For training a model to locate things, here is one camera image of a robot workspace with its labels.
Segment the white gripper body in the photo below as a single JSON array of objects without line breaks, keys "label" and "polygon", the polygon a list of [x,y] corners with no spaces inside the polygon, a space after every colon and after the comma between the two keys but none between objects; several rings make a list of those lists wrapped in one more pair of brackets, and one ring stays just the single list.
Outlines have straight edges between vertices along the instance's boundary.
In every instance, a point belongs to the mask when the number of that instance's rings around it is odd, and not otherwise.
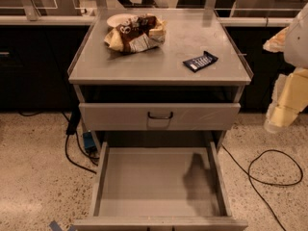
[{"label": "white gripper body", "polygon": [[308,68],[308,4],[289,26],[285,37],[284,59],[295,67]]}]

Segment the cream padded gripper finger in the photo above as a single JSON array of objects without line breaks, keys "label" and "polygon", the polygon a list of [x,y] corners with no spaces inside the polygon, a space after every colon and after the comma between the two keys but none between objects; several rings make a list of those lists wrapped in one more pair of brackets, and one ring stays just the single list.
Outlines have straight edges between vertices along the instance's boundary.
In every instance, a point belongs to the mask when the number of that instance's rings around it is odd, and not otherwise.
[{"label": "cream padded gripper finger", "polygon": [[285,49],[285,38],[288,31],[288,27],[280,30],[276,35],[268,39],[263,49],[272,53],[283,52]]},{"label": "cream padded gripper finger", "polygon": [[308,70],[297,68],[286,76],[280,74],[275,82],[264,128],[273,134],[289,127],[308,107]]}]

